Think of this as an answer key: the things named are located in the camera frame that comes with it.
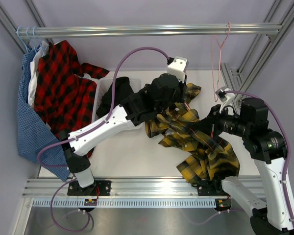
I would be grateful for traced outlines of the pink wire hanger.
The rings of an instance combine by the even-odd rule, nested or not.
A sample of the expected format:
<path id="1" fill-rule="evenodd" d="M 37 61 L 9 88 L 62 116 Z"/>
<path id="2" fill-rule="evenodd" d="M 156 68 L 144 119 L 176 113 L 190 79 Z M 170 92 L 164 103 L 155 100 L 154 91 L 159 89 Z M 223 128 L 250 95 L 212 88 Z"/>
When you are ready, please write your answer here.
<path id="1" fill-rule="evenodd" d="M 190 111 L 190 107 L 186 102 L 184 102 L 184 103 L 175 103 L 175 111 L 180 116 L 183 116 L 183 115 L 187 114 Z"/>
<path id="2" fill-rule="evenodd" d="M 225 42 L 227 41 L 227 38 L 229 37 L 231 33 L 232 23 L 228 22 L 227 24 L 227 30 L 226 30 L 226 36 L 221 42 L 216 35 L 213 35 L 210 37 L 210 59 L 211 59 L 211 76 L 212 76 L 212 85 L 213 85 L 213 92 L 214 92 L 214 101 L 218 101 L 218 97 L 215 94 L 216 90 L 220 88 L 220 80 L 221 80 L 221 59 L 222 59 L 222 50 L 224 47 Z M 219 58 L 218 58 L 218 75 L 217 79 L 215 79 L 215 73 L 214 73 L 214 53 L 213 53 L 213 40 L 215 40 L 216 44 L 219 48 Z"/>

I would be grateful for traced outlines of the yellow plaid shirt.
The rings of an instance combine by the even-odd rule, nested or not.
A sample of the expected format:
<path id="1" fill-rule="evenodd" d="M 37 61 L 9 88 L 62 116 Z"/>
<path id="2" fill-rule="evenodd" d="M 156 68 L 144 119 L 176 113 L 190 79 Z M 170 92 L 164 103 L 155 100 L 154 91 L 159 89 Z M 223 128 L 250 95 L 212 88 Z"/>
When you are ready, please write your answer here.
<path id="1" fill-rule="evenodd" d="M 186 103 L 196 98 L 201 87 L 189 83 L 186 90 Z M 199 129 L 201 120 L 196 109 L 180 116 L 175 104 L 152 120 L 145 122 L 149 138 L 163 135 L 159 144 L 163 147 L 175 147 L 190 153 L 190 156 L 176 168 L 188 183 L 201 180 L 211 181 L 217 174 L 229 172 L 238 176 L 240 162 L 231 144 L 221 137 L 213 139 L 209 133 Z"/>

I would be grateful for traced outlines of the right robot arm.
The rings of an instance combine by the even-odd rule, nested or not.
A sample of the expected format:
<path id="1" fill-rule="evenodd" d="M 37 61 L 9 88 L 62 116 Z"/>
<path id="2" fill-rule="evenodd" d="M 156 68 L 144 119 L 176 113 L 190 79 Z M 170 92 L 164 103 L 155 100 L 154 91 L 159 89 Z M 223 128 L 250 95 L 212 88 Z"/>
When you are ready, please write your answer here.
<path id="1" fill-rule="evenodd" d="M 294 235 L 294 198 L 284 170 L 287 161 L 285 138 L 268 128 L 269 108 L 258 98 L 245 98 L 239 115 L 230 115 L 220 104 L 211 108 L 206 121 L 214 137 L 225 132 L 242 138 L 260 173 L 266 201 L 259 199 L 238 177 L 215 179 L 216 194 L 229 194 L 246 212 L 257 235 Z"/>

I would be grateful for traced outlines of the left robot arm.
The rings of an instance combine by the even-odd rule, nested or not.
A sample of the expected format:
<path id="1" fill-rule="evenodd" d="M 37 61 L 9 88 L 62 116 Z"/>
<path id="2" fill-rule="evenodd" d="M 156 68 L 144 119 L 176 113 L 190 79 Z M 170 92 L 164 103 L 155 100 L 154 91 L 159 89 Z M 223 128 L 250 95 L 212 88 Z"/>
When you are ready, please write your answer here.
<path id="1" fill-rule="evenodd" d="M 132 93 L 107 114 L 74 132 L 61 131 L 59 137 L 70 173 L 84 195 L 96 188 L 87 153 L 104 140 L 122 131 L 138 129 L 170 106 L 184 100 L 187 76 L 164 73 L 136 93 Z"/>

